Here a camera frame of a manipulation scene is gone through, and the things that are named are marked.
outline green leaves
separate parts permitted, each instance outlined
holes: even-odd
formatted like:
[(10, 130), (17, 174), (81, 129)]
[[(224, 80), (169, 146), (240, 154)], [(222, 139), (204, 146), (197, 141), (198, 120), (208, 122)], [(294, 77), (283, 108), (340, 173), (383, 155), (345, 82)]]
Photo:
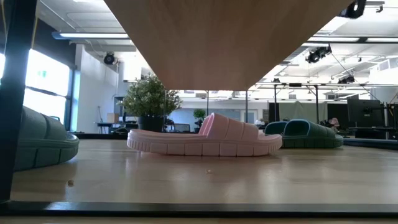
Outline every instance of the green leaves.
[[(130, 86), (122, 105), (134, 116), (161, 117), (164, 109), (164, 91), (162, 82), (155, 75), (151, 75)], [(181, 108), (182, 100), (177, 93), (175, 90), (167, 90), (166, 114)]]
[(206, 112), (203, 109), (195, 109), (193, 111), (193, 117), (195, 119), (205, 119)]

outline window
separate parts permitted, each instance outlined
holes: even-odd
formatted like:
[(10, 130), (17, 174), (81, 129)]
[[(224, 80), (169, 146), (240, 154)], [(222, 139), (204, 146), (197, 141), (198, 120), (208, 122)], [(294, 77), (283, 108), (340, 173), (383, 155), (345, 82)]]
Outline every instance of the window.
[(4, 54), (0, 54), (0, 78), (2, 77), (2, 71), (4, 70), (4, 63), (6, 63), (6, 58)]
[(30, 50), (26, 72), (26, 86), (68, 94), (69, 67), (40, 53)]
[[(0, 78), (5, 56), (0, 54)], [(47, 116), (56, 116), (64, 123), (70, 69), (35, 50), (29, 51), (26, 71), (24, 106)]]
[(65, 119), (65, 102), (66, 99), (62, 96), (25, 89), (24, 106), (47, 116), (59, 117), (62, 124)]

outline plant pot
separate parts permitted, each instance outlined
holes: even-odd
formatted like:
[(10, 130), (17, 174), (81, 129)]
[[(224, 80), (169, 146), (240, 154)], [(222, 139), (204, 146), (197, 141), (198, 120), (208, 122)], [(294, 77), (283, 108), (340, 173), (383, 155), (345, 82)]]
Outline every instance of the plant pot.
[(138, 129), (146, 131), (162, 132), (163, 119), (153, 117), (138, 117)]

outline small crumb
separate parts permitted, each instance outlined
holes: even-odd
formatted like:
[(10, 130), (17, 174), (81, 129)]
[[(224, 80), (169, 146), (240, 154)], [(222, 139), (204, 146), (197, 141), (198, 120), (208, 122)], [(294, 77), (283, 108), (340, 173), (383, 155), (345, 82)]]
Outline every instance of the small crumb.
[(73, 181), (73, 180), (68, 180), (68, 186), (69, 186), (69, 187), (73, 187), (74, 184), (75, 184), (75, 181)]

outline green slide sandal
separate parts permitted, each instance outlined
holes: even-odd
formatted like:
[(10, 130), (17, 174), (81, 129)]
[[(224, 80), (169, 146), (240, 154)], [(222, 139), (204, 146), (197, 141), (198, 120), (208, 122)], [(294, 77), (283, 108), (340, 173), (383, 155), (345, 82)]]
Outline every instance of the green slide sandal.
[(72, 159), (79, 139), (61, 122), (24, 107), (14, 170), (56, 165)]
[(283, 148), (336, 148), (343, 145), (343, 137), (328, 127), (315, 124), (304, 119), (293, 119), (270, 123), (264, 130), (265, 134), (282, 134)]
[(286, 124), (287, 124), (287, 121), (276, 121), (276, 122), (269, 123), (266, 126), (266, 128), (264, 129), (264, 133), (266, 135), (270, 135), (270, 134), (283, 135), (283, 133), (285, 131)]

